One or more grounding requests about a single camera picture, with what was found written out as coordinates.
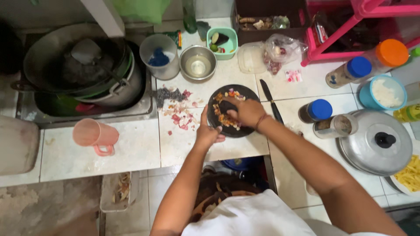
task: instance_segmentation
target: sink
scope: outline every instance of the sink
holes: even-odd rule
[[[127,34],[126,39],[139,45],[145,38],[144,29],[140,31],[131,31],[131,34]],[[28,39],[31,38],[35,39],[32,41],[34,43],[40,36],[39,34],[34,37],[28,35],[26,38],[27,48],[28,41],[30,41]],[[19,93],[16,118],[33,121],[43,129],[71,127],[83,118],[93,118],[104,121],[105,123],[157,118],[156,101],[152,97],[152,90],[156,90],[156,79],[151,76],[143,62],[141,64],[139,66],[142,71],[142,76],[146,78],[143,86],[144,89],[140,92],[139,97],[128,106],[120,108],[96,106],[87,112],[79,113],[75,110],[79,102],[72,97],[25,92]]]

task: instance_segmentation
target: hand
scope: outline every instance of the hand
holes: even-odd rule
[[[246,126],[255,128],[260,118],[266,114],[263,105],[252,99],[240,101],[233,97],[224,97],[223,100],[232,103],[238,108],[238,112],[228,110],[227,114]]]
[[[225,141],[226,136],[220,134],[222,127],[218,126],[216,129],[207,125],[207,110],[208,105],[204,107],[201,113],[200,127],[197,129],[197,138],[194,146],[198,148],[209,149],[214,143]]]

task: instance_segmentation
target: green plastic container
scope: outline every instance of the green plastic container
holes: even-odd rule
[[[222,33],[229,37],[229,40],[225,42],[224,44],[219,45],[218,47],[223,47],[225,49],[225,53],[215,52],[217,60],[229,60],[232,57],[234,57],[236,51],[238,50],[238,36],[234,29],[229,27],[216,27],[211,28],[209,31],[207,31],[207,47],[210,48],[211,43],[211,36],[214,33]]]

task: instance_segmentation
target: pink plastic pitcher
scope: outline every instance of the pink plastic pitcher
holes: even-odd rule
[[[102,157],[114,153],[114,144],[119,136],[116,128],[90,118],[77,122],[73,129],[73,140],[76,144],[82,147],[93,146],[96,154]]]

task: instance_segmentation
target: wrist bracelet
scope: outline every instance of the wrist bracelet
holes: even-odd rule
[[[261,122],[263,120],[265,120],[267,117],[271,117],[269,114],[264,114],[260,117],[260,119],[258,120],[257,124],[255,125],[255,130],[258,131],[258,126],[261,124]]]

